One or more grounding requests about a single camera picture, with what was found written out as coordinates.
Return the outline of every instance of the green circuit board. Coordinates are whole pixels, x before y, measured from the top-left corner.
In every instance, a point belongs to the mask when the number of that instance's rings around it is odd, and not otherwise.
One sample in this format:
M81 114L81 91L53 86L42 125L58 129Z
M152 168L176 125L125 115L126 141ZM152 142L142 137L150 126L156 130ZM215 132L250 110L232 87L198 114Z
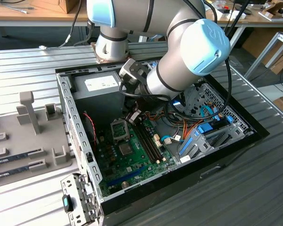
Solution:
M143 125L150 134L156 133L149 120L145 120ZM107 129L103 132L104 140L98 145L97 162L103 176L100 183L103 196L122 190L124 181L132 186L175 165L166 149L160 151L163 160L151 162L131 125L128 125L128 130L130 140L114 144L111 129Z

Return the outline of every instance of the metal table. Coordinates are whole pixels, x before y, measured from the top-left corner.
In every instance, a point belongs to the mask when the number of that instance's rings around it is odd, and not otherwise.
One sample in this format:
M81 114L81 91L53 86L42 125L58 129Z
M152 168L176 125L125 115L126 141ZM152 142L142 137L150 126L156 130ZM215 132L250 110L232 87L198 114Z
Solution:
M262 53L258 56L258 58L255 60L255 62L251 65L251 67L245 73L244 77L246 79L251 76L251 74L256 70L256 68L261 63L261 61L265 58L265 56L269 53L269 51L275 46L275 44L278 41L281 41L283 43L283 33L277 32L274 35L274 37L271 39L271 41L268 43L268 45L264 48ZM278 59L281 56L282 53L283 53L283 44L277 50L277 52L272 56L272 58L268 61L268 63L265 65L265 67L269 68L270 66L272 66L273 63L276 61L276 59Z
M159 57L166 43L132 43L135 59ZM34 108L59 105L55 68L95 63L90 47L0 51L0 115L14 113L17 93L32 90ZM233 69L233 96L268 129L263 143L228 168L124 225L283 225L283 114ZM227 88L224 66L213 76ZM0 225L69 225L60 180L77 165L0 187Z

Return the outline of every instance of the white label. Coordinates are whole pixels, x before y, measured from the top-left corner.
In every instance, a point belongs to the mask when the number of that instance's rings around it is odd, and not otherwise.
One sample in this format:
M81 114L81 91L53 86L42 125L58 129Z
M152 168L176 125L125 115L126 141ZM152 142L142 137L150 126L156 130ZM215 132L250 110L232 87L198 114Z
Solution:
M0 163L6 162L6 161L8 161L8 159L3 159L3 160L0 160Z
M106 89L118 86L117 81L112 75L94 79L87 79L85 81L88 91L95 91L99 89Z
M0 174L0 177L4 177L4 176L8 176L9 173L3 173L3 174Z
M184 162L186 162L186 161L188 161L188 160L191 160L191 158L190 158L188 155L186 155L186 156L184 156L184 157L182 157L182 158L180 159L181 163L184 163Z

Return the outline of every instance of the blue tab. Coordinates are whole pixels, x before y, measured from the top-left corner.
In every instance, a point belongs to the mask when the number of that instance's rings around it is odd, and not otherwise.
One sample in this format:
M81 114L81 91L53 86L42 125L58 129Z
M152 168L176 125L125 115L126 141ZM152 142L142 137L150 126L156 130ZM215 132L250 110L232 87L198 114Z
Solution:
M156 66L157 66L157 62L155 61L155 62L152 63L152 67L154 68Z
M187 149L187 147L188 147L189 144L192 142L192 140L193 140L192 137L190 137L190 138L188 139L187 143L185 143L185 145L184 145L183 148L181 149L181 151L180 151L180 153L179 153L180 155L183 154L183 152Z
M214 111L214 113L216 113L218 111L218 108L214 107L213 111ZM220 121L220 118L219 118L218 115L215 115L213 118L216 119L217 121Z
M67 206L68 205L68 200L67 198L64 198L64 206Z
M229 123L232 123L234 121L232 116L227 116L226 119L228 120Z
M198 126L197 129L199 130L199 132L200 132L201 134L203 134L203 133L206 133L206 132L212 130L213 128L211 127L210 124L204 123L204 124Z

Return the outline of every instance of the blue latch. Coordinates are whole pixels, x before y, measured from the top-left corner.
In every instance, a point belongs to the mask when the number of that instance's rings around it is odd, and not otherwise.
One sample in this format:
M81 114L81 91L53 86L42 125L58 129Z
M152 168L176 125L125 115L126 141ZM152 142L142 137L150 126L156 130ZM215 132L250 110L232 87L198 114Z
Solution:
M229 123L232 123L234 121L232 116L227 116L226 119L228 120Z
M213 129L209 123L204 123L204 124L198 126L197 128L198 128L198 130L201 134L206 133L206 132Z

